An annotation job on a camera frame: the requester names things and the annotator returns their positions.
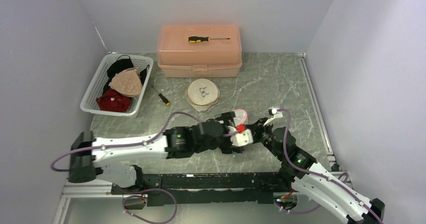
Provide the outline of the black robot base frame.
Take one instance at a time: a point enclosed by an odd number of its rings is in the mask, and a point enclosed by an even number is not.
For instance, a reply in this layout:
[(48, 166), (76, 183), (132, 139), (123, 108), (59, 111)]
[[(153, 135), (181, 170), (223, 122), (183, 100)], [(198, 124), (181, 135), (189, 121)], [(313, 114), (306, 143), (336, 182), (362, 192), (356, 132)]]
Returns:
[(112, 185), (113, 195), (145, 193), (147, 205), (255, 202), (272, 204), (288, 195), (291, 181), (282, 172), (143, 174), (142, 184)]

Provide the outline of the white mesh bag red zipper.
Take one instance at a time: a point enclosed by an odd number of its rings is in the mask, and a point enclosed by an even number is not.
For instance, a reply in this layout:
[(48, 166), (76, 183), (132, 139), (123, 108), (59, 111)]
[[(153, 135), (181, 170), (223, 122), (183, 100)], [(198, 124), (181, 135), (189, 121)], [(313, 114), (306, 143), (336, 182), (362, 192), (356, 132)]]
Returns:
[(246, 125), (248, 123), (248, 113), (241, 108), (232, 110), (233, 113), (233, 127), (239, 125)]

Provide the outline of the beige mesh laundry bag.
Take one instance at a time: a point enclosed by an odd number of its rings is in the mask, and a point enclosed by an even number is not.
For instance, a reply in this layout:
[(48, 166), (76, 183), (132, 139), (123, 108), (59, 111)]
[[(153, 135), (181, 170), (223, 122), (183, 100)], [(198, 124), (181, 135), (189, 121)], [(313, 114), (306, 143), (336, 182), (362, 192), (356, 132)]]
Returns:
[(190, 83), (184, 91), (184, 96), (197, 112), (202, 112), (219, 101), (220, 90), (212, 81), (199, 78)]

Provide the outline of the red bra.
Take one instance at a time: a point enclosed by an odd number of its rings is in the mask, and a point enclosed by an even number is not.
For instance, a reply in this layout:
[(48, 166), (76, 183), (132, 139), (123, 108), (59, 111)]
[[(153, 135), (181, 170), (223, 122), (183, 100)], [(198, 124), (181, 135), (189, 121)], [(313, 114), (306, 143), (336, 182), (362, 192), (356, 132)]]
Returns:
[(96, 99), (96, 103), (100, 110), (123, 113), (130, 107), (131, 99), (114, 89), (109, 89)]

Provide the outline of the beige lace bra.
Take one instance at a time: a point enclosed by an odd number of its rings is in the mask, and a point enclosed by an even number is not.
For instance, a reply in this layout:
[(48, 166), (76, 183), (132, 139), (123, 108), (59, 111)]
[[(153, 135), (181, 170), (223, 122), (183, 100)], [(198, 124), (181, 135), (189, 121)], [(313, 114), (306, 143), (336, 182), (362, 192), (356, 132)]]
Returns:
[(143, 84), (136, 67), (125, 69), (117, 73), (111, 79), (108, 86), (121, 95), (136, 98), (140, 96), (143, 88)]

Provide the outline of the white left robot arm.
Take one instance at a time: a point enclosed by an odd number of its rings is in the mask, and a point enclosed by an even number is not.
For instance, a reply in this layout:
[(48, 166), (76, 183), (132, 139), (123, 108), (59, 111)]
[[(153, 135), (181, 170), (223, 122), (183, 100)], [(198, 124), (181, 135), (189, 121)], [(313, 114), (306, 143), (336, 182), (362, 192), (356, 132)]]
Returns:
[(145, 181), (138, 166), (124, 166), (131, 159), (179, 159), (221, 148), (232, 152), (252, 143), (248, 129), (224, 120), (208, 120), (191, 127), (173, 127), (154, 136), (108, 139), (82, 132), (71, 146), (68, 181), (86, 183), (95, 179), (125, 187), (130, 193), (143, 190)]

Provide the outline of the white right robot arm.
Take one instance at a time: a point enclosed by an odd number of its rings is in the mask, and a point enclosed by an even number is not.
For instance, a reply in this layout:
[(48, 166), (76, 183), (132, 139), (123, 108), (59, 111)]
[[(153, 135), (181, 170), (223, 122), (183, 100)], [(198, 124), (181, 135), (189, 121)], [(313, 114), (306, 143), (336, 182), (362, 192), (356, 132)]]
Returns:
[(316, 158), (296, 145), (288, 127), (274, 128), (262, 118), (245, 125), (254, 143), (261, 143), (281, 162), (277, 186), (306, 195), (333, 213), (342, 223), (383, 223), (385, 204), (369, 199), (335, 177)]

